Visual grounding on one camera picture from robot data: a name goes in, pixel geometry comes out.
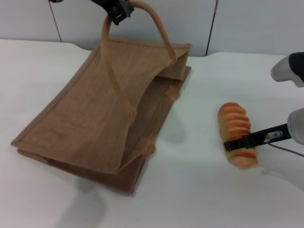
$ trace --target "burlap tote bag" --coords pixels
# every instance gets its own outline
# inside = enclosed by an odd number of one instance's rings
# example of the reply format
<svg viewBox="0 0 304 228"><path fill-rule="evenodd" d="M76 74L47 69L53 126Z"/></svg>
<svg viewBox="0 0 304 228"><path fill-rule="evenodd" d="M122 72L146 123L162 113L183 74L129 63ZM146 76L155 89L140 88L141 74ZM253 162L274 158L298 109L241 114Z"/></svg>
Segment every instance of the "burlap tote bag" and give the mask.
<svg viewBox="0 0 304 228"><path fill-rule="evenodd" d="M109 39L107 16L100 45L11 144L25 156L132 194L189 73L191 45L171 45L150 6L129 4L151 15L164 44Z"/></svg>

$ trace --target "white tabletop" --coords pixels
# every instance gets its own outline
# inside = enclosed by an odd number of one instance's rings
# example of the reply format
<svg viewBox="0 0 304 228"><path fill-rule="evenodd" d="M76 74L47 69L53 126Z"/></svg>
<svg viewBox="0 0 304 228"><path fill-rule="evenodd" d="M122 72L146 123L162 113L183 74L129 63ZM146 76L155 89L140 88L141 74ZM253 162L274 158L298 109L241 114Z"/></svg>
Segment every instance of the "white tabletop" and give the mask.
<svg viewBox="0 0 304 228"><path fill-rule="evenodd" d="M284 124L304 106L304 89L270 76L283 56L190 57L190 77L131 197L19 155L10 142L89 53L0 40L0 227L303 228L304 158L261 146L259 166L242 171L227 162L218 133L225 102L247 110L252 131ZM293 140L277 144L304 149Z"/></svg>

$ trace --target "bread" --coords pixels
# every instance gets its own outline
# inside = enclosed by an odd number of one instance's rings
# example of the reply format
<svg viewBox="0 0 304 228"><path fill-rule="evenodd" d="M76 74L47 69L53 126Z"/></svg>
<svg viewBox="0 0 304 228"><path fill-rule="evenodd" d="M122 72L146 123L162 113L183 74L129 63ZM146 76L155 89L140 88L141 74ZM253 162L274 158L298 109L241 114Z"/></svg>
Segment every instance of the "bread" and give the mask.
<svg viewBox="0 0 304 228"><path fill-rule="evenodd" d="M251 124L246 116L246 110L237 103L226 103L218 111L219 134L223 142L240 139L250 134ZM226 152L229 162L241 168L248 169L257 165L258 152L255 148L239 149Z"/></svg>

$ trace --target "bag handle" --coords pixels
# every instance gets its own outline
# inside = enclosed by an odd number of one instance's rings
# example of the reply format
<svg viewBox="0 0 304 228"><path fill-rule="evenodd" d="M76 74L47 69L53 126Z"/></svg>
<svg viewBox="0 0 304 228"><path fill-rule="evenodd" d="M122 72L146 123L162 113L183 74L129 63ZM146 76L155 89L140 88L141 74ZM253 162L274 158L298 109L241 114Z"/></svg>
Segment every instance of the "bag handle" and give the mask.
<svg viewBox="0 0 304 228"><path fill-rule="evenodd" d="M132 5L135 8L143 9L144 11L146 11L147 13L150 14L152 19L154 20L154 23L156 24L156 27L157 27L159 33L161 34L161 38L168 51L169 57L171 58L170 61L168 62L168 66L169 66L169 64L172 64L172 62L176 62L176 55L175 55L175 52L169 41L167 32L162 24L161 19L159 18L157 13L154 11L154 9L151 6L149 6L148 4L141 2L141 1L127 1L127 3ZM101 33L100 52L101 52L102 59L104 61L105 68L109 74L110 81L114 87L114 90L116 91L118 96L124 101L124 103L126 105L126 109L130 113L129 124L132 124L136 117L136 107L133 107L131 105L129 99L122 91L121 86L119 85L119 83L117 81L117 78L114 74L112 65L109 60L108 40L109 40L109 31L110 31L111 24L112 24L112 20L109 17L109 15L107 15L107 17L104 20L104 25L103 25L103 29L102 29L102 33Z"/></svg>

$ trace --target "white wall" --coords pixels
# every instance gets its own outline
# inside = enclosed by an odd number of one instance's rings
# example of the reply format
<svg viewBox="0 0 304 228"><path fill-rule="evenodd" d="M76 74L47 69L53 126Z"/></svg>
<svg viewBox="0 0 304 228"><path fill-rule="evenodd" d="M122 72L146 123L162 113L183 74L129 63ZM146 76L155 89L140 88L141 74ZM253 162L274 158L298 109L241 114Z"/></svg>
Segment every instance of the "white wall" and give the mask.
<svg viewBox="0 0 304 228"><path fill-rule="evenodd" d="M304 0L219 0L208 54L304 51Z"/></svg>
<svg viewBox="0 0 304 228"><path fill-rule="evenodd" d="M145 0L161 17L172 42L192 43L191 54L204 56L216 0ZM64 0L52 3L53 12L63 42L92 49L100 39L105 19L104 9L90 0ZM142 39L160 40L150 16L136 9L130 19L117 27L112 34Z"/></svg>
<svg viewBox="0 0 304 228"><path fill-rule="evenodd" d="M48 0L0 0L0 39L59 41Z"/></svg>

